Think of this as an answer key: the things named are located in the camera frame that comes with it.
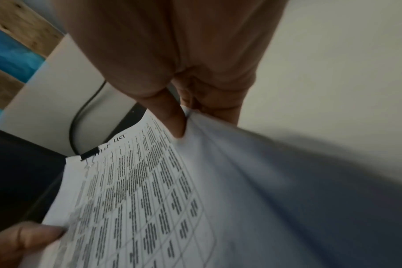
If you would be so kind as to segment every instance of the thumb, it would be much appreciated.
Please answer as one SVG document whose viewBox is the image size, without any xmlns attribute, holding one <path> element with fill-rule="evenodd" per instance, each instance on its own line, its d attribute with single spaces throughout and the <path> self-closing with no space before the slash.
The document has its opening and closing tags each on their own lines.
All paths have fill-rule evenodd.
<svg viewBox="0 0 402 268">
<path fill-rule="evenodd" d="M 43 248 L 58 239 L 64 228 L 22 222 L 0 232 L 0 264 Z"/>
<path fill-rule="evenodd" d="M 132 97 L 149 109 L 175 138 L 181 138 L 185 134 L 185 113 L 167 88 L 150 97 Z"/>
</svg>

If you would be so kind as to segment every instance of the sheet of paper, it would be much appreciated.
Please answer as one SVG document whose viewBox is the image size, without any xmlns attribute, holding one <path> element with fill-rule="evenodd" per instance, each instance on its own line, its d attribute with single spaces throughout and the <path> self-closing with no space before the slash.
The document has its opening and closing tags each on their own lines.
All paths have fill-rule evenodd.
<svg viewBox="0 0 402 268">
<path fill-rule="evenodd" d="M 321 267 L 191 118 L 175 140 L 147 113 L 99 148 L 67 159 L 44 223 L 68 231 L 21 268 Z"/>
</svg>

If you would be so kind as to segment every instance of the black cable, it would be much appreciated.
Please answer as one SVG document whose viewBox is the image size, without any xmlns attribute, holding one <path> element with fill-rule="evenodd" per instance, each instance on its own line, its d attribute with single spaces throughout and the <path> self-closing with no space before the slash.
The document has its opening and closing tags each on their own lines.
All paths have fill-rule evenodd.
<svg viewBox="0 0 402 268">
<path fill-rule="evenodd" d="M 70 129 L 68 130 L 68 140 L 70 142 L 70 146 L 72 147 L 73 152 L 76 155 L 80 155 L 79 151 L 76 148 L 76 145 L 74 144 L 74 132 L 76 130 L 76 125 L 77 125 L 77 119 L 79 118 L 79 115 L 83 112 L 83 110 L 86 108 L 86 106 L 100 93 L 100 91 L 104 88 L 105 84 L 107 83 L 106 80 L 101 84 L 99 89 L 90 97 L 85 104 L 77 111 L 76 115 L 73 118 L 73 121 L 70 125 Z"/>
</svg>

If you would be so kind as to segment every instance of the wooden plank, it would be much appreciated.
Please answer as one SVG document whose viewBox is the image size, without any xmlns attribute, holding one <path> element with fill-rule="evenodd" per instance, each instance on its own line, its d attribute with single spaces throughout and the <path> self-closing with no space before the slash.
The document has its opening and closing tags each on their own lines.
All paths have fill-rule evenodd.
<svg viewBox="0 0 402 268">
<path fill-rule="evenodd" d="M 10 103 L 23 85 L 23 82 L 0 70 L 0 109 Z"/>
<path fill-rule="evenodd" d="M 63 38 L 60 31 L 19 0 L 0 0 L 0 30 L 43 57 L 48 57 Z"/>
</svg>

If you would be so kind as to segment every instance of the hand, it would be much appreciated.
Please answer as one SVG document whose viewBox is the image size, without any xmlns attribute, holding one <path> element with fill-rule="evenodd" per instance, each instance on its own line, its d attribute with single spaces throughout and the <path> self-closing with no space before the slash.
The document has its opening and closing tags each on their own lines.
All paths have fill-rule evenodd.
<svg viewBox="0 0 402 268">
<path fill-rule="evenodd" d="M 58 239 L 64 229 L 23 222 L 0 232 L 0 268 L 17 267 L 26 253 L 42 249 Z"/>
<path fill-rule="evenodd" d="M 54 5 L 106 80 L 181 137 L 185 115 L 166 85 L 176 86 L 183 105 L 237 124 L 286 2 L 54 0 Z"/>
</svg>

